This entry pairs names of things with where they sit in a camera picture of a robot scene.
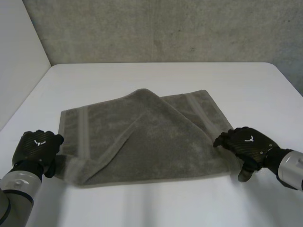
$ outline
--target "robotic arm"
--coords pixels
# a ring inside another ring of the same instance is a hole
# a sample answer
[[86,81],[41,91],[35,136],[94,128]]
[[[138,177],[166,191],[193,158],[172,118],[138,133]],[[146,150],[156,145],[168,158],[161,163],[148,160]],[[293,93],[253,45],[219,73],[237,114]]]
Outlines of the robotic arm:
[[238,180],[248,181],[255,171],[268,168],[285,187],[303,191],[303,154],[281,149],[261,132],[249,128],[237,128],[222,132],[214,147],[222,146],[244,161]]
[[24,227],[27,223],[42,175],[55,173],[55,156],[63,143],[52,132],[25,132],[13,156],[13,168],[0,182],[0,226]]

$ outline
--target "folded towel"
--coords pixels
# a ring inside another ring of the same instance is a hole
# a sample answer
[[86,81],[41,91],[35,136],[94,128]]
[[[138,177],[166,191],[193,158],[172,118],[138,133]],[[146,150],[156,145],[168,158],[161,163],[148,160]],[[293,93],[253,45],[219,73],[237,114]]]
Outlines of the folded towel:
[[56,177],[102,186],[229,174],[238,159],[212,145],[231,128],[205,90],[158,97],[139,89],[61,113]]

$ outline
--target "carbon fiber hand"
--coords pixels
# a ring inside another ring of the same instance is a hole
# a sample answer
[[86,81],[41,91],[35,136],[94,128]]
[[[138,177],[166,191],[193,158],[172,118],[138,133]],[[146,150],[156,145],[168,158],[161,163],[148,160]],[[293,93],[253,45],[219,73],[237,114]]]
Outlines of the carbon fiber hand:
[[273,140],[249,127],[222,132],[214,142],[214,147],[217,146],[230,150],[244,161],[238,176],[241,182],[248,181],[254,171],[263,168],[267,152],[279,147]]
[[23,134],[13,156],[13,166],[24,161],[38,163],[46,177],[55,173],[55,157],[64,139],[51,131],[27,131]]

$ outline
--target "white wall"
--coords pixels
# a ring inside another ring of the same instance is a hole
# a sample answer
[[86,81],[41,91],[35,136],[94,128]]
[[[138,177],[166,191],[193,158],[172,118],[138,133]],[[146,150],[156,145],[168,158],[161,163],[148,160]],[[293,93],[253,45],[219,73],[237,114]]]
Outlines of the white wall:
[[22,0],[0,0],[0,130],[49,68]]

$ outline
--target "table surface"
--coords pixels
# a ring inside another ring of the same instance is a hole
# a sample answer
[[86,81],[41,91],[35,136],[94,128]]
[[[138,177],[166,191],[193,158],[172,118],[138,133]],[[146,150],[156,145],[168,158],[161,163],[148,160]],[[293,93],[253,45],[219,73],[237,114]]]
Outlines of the table surface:
[[[159,96],[206,89],[233,127],[250,126],[283,148],[303,151],[303,98],[268,63],[63,64],[49,69],[0,131],[0,175],[25,131],[58,131],[62,110],[147,88]],[[302,192],[268,170],[237,175],[80,189],[56,178],[43,186],[27,227],[301,226]]]

